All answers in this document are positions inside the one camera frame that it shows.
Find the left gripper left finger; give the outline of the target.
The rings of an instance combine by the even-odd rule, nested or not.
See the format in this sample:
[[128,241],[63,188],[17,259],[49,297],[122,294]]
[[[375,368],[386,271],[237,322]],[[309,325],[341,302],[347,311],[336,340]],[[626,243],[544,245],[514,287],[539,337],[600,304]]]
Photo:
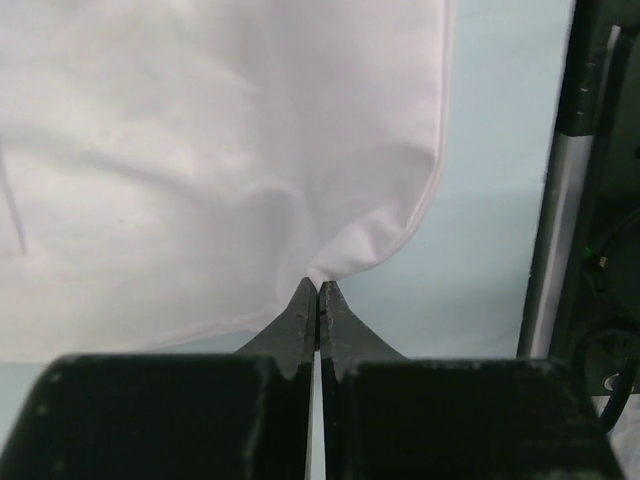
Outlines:
[[231,354],[78,354],[38,377],[5,479],[305,479],[318,293]]

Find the white long sleeve shirt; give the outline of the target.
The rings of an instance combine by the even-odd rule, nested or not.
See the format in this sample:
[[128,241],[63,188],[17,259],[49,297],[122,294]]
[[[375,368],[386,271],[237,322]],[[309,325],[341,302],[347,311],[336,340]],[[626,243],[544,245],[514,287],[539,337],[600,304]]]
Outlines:
[[263,326],[442,169],[452,1],[5,1],[1,358]]

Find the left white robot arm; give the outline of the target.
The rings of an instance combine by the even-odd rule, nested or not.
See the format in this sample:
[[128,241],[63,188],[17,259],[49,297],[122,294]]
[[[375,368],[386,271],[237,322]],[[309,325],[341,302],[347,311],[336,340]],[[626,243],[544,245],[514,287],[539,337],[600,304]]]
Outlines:
[[512,360],[410,359],[338,282],[447,149],[451,1],[5,1],[5,479],[634,479],[639,5],[578,1]]

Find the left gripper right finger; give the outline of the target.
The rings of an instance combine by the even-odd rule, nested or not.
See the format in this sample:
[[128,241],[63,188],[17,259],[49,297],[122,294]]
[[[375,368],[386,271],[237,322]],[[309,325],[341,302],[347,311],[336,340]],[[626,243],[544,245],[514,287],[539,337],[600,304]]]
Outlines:
[[584,387],[547,360],[402,356],[349,308],[318,300],[330,479],[620,479]]

